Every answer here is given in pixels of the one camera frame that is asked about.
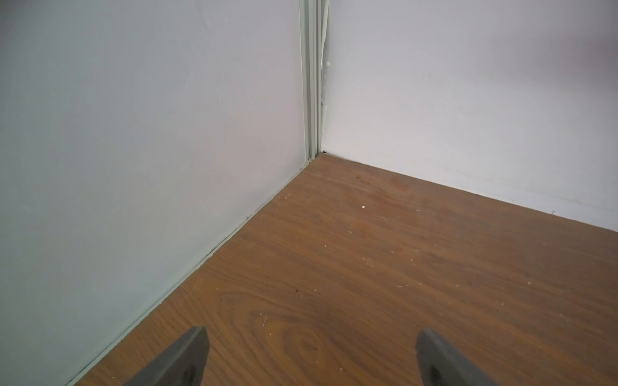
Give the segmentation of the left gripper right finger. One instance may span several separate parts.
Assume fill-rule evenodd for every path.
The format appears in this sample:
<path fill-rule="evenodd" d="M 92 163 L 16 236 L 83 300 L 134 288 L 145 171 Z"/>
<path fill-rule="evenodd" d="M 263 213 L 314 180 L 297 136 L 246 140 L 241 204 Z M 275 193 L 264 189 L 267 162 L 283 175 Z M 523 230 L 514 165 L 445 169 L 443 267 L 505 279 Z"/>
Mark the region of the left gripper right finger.
<path fill-rule="evenodd" d="M 416 353 L 424 385 L 497 386 L 491 377 L 431 328 L 418 334 Z"/>

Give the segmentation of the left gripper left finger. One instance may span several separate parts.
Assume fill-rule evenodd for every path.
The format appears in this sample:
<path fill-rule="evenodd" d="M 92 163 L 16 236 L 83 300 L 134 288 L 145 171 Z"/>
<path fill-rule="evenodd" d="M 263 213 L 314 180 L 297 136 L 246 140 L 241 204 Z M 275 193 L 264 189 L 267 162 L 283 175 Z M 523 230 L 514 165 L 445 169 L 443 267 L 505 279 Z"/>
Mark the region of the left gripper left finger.
<path fill-rule="evenodd" d="M 126 386 L 200 385 L 209 355 L 204 326 L 193 326 L 142 368 Z"/>

